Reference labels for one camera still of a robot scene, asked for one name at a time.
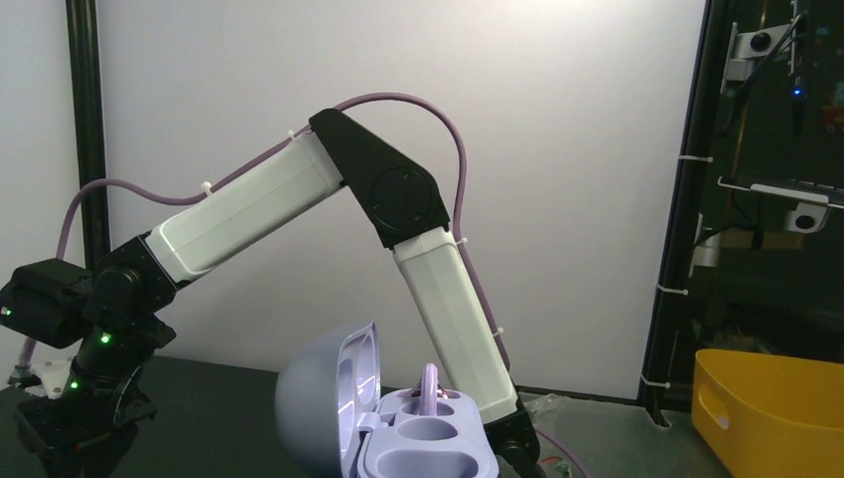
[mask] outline lavender plastic case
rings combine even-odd
[[[380,398],[378,352],[375,324],[357,325],[308,343],[279,374],[276,423],[303,471],[343,478],[498,476],[475,400],[444,390],[433,406],[410,388]],[[436,378],[431,367],[429,379]]]

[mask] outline red object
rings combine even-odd
[[[829,132],[844,132],[844,108],[823,107],[823,125]]]

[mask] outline purple plastic handle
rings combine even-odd
[[[439,386],[437,366],[428,363],[425,365],[425,371],[422,373],[422,394],[419,396],[420,415],[437,415],[437,388]]]

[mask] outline black metal post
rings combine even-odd
[[[80,187],[106,177],[96,3],[95,0],[67,0]],[[83,201],[82,221],[85,263],[88,269],[93,269],[97,260],[111,248],[104,188],[92,191]]]
[[[731,20],[736,0],[710,0],[704,17],[701,46],[698,51],[692,96],[686,118],[681,154],[709,155],[710,138],[715,131],[716,114],[721,95],[721,80],[727,57]],[[665,288],[683,290],[688,280],[694,252],[698,211],[704,190],[708,164],[701,161],[679,161],[674,186],[671,216],[663,252],[659,283]],[[648,349],[642,374],[649,381],[669,381],[669,369],[675,334],[679,322],[679,304],[683,296],[657,292]],[[655,422],[663,424],[666,389],[639,387],[638,401],[645,405]]]

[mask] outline white panel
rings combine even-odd
[[[445,110],[469,152],[464,231],[517,383],[632,397],[651,320],[704,0],[113,1],[100,8],[109,172],[199,192],[310,115],[373,91]],[[437,121],[352,115],[454,199]],[[115,240],[174,213],[116,192]],[[165,354],[279,369],[374,319],[384,382],[434,356],[348,191],[229,261],[161,314]]]
[[[79,189],[68,20],[63,2],[0,2],[0,286],[18,266],[54,257]],[[74,229],[67,259],[81,264]],[[23,336],[0,328],[0,388]],[[75,354],[39,346],[35,362]]]

